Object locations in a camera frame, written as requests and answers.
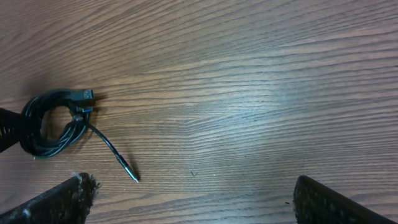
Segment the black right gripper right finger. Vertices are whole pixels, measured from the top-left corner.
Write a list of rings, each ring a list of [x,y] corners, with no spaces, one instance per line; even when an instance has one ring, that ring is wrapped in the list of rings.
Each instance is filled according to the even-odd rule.
[[[306,175],[294,189],[298,224],[397,224]]]

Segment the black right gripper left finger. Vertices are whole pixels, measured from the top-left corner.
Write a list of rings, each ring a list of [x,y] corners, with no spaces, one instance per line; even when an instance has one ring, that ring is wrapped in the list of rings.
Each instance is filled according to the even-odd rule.
[[[1,214],[1,224],[85,224],[101,184],[86,172]]]

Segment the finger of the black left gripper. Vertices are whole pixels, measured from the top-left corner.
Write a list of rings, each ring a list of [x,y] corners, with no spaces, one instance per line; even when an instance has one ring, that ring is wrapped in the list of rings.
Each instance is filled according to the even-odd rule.
[[[20,141],[23,129],[21,114],[1,108],[1,152]]]

